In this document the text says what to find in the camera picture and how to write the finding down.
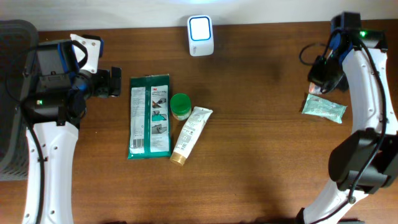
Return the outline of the grey plastic mesh basket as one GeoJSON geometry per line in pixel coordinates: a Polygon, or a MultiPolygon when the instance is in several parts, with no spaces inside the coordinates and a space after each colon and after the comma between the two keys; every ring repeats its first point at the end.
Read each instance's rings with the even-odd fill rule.
{"type": "Polygon", "coordinates": [[[30,22],[1,21],[1,181],[26,180],[29,156],[19,102],[29,92],[39,36],[30,22]]]}

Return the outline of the white cream tube gold cap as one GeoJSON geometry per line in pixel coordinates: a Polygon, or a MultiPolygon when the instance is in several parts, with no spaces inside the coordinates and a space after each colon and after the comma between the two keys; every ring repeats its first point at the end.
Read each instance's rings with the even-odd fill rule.
{"type": "Polygon", "coordinates": [[[177,139],[170,157],[171,162],[180,166],[184,165],[212,113],[213,110],[199,106],[194,107],[177,139]]]}

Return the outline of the white barcode scanner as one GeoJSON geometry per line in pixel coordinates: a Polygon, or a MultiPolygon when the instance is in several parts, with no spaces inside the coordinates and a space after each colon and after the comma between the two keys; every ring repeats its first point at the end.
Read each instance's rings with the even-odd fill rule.
{"type": "Polygon", "coordinates": [[[213,23],[210,16],[195,15],[187,19],[189,52],[192,57],[211,55],[214,52],[213,23]]]}

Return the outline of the small orange carton box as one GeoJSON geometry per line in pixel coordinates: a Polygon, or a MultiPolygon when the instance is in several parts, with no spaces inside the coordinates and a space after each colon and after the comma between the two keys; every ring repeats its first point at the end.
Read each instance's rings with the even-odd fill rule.
{"type": "Polygon", "coordinates": [[[321,86],[318,86],[313,82],[310,82],[308,92],[312,95],[322,95],[324,94],[324,89],[321,86]]]}

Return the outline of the pale green wipes packet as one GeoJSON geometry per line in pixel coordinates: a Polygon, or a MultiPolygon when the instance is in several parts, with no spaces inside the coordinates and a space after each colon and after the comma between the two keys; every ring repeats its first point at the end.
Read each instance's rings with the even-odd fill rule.
{"type": "Polygon", "coordinates": [[[346,106],[308,94],[302,114],[319,116],[341,124],[345,111],[346,106]]]}

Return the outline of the green lid jar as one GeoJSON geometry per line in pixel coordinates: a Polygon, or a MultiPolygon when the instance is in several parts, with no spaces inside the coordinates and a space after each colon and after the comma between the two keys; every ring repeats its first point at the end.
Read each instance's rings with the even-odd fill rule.
{"type": "Polygon", "coordinates": [[[192,112],[190,97],[184,93],[175,94],[170,100],[170,109],[175,119],[186,120],[192,112]]]}

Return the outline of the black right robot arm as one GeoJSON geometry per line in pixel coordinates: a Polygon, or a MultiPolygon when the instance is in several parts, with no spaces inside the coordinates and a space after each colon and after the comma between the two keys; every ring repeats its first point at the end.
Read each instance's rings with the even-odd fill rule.
{"type": "Polygon", "coordinates": [[[331,20],[324,52],[308,73],[321,94],[348,90],[353,126],[328,161],[329,180],[296,223],[338,223],[360,200],[397,178],[397,117],[387,82],[387,40],[381,30],[363,29],[358,12],[331,20]]]}

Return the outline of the green white tape package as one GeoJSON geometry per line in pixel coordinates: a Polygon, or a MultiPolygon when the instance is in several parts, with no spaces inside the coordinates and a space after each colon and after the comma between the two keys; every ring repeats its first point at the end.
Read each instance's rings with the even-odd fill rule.
{"type": "Polygon", "coordinates": [[[130,79],[128,159],[170,157],[168,74],[130,79]]]}

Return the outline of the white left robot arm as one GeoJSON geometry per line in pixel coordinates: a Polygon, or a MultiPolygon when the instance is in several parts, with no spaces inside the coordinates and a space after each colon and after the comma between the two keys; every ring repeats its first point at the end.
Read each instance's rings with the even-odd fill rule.
{"type": "Polygon", "coordinates": [[[29,154],[23,223],[73,223],[73,155],[86,102],[121,94],[121,69],[98,67],[103,50],[104,40],[88,34],[25,50],[39,69],[19,102],[29,154]]]}

